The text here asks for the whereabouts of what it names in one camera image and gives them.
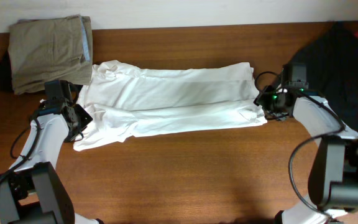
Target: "wooden table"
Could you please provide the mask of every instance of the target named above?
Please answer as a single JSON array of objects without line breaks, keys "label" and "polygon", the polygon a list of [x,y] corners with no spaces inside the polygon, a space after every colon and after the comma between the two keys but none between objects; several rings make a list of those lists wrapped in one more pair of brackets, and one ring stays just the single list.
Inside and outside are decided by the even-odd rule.
[{"label": "wooden table", "polygon": [[[186,69],[250,62],[255,74],[280,71],[331,25],[94,30],[94,63],[119,60],[140,68]],[[346,26],[358,30],[358,22]],[[0,58],[8,40],[8,34],[0,34]],[[0,92],[0,173],[13,162],[9,148],[42,98]],[[219,223],[237,218],[253,223],[298,201],[287,164],[293,148],[308,137],[300,123],[289,119],[254,128],[129,138],[83,152],[64,144],[57,173],[76,212],[105,223]],[[24,142],[19,141],[15,154]],[[310,144],[295,159],[303,194],[315,153]],[[342,220],[358,223],[358,213]]]}]

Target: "gray cloth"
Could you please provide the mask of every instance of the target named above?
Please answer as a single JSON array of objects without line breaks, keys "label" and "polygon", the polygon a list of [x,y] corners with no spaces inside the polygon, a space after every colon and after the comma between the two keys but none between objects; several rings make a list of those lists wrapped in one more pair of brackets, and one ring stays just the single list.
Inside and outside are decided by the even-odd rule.
[{"label": "gray cloth", "polygon": [[[20,22],[10,27],[10,33],[8,52],[15,94],[43,90],[45,82],[56,79],[90,84],[93,45],[89,17]],[[89,57],[84,41],[88,42]]]}]

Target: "white towel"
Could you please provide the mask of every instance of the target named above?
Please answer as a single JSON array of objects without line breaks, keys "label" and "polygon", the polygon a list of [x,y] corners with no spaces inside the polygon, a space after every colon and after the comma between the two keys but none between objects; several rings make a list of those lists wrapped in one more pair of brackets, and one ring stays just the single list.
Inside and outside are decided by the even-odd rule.
[{"label": "white towel", "polygon": [[91,84],[77,102],[93,121],[74,149],[130,136],[265,124],[263,110],[253,104],[258,90],[252,71],[249,63],[189,70],[140,69],[117,60],[93,65]]}]

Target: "black fabric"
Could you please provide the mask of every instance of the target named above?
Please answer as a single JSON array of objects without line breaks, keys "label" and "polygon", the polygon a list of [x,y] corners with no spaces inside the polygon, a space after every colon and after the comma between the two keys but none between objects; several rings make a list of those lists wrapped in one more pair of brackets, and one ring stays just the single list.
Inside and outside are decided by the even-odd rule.
[{"label": "black fabric", "polygon": [[358,132],[358,38],[337,23],[291,62],[306,64],[309,89],[319,90],[333,111]]},{"label": "black fabric", "polygon": [[11,61],[7,51],[0,60],[0,91],[13,92]]}]

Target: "brown wooden surface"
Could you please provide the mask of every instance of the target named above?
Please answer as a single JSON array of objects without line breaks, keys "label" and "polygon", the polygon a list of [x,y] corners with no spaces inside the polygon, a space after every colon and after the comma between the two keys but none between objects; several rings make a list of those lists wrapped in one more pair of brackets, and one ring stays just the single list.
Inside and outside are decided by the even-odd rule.
[{"label": "brown wooden surface", "polygon": [[[94,62],[140,68],[217,68],[250,62],[255,74],[280,71],[331,23],[266,24],[168,29],[95,30]],[[347,23],[358,30],[358,22]],[[0,34],[0,58],[8,46]],[[9,148],[43,95],[0,92],[0,173]],[[297,201],[287,174],[293,148],[309,137],[293,119],[255,128],[197,131],[76,152],[64,144],[57,164],[75,210],[105,223],[218,223],[272,218]],[[15,153],[20,153],[23,138]],[[295,159],[303,194],[316,146]],[[342,220],[358,223],[358,213]]]}]

